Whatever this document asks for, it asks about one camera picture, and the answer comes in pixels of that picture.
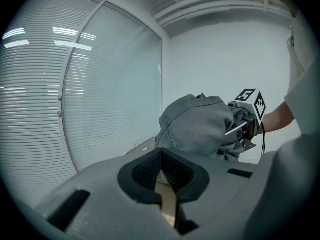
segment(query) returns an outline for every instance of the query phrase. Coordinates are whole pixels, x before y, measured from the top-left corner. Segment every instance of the wall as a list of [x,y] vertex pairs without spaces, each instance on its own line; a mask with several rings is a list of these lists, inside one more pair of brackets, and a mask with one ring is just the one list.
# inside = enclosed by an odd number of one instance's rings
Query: wall
[[[188,31],[171,40],[170,67],[163,78],[163,109],[187,94],[220,96],[225,103],[243,89],[259,88],[272,112],[289,88],[290,30],[257,21],[232,22]],[[275,151],[300,135],[297,123],[266,136],[265,151]],[[241,155],[241,162],[257,164],[262,136],[257,147]]]
[[132,14],[162,39],[162,79],[167,77],[170,55],[170,39],[152,16],[152,8],[144,0],[106,0]]

